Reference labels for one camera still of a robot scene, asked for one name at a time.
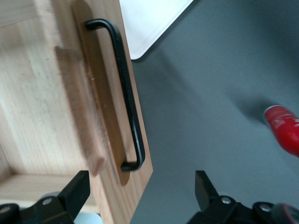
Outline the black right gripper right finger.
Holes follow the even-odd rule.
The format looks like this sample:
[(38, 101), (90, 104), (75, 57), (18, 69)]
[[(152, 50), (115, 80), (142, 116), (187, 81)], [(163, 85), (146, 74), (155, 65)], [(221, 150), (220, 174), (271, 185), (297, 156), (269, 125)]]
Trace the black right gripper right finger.
[(203, 170), (195, 172), (195, 196), (202, 212), (208, 208), (214, 199), (219, 197), (218, 192)]

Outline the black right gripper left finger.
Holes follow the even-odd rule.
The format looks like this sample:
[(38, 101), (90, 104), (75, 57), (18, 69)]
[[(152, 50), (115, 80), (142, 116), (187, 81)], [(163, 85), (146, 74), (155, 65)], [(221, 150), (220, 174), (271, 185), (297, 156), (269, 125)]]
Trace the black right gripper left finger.
[(58, 198), (72, 219), (75, 219), (90, 195), (87, 170), (79, 171), (58, 194)]

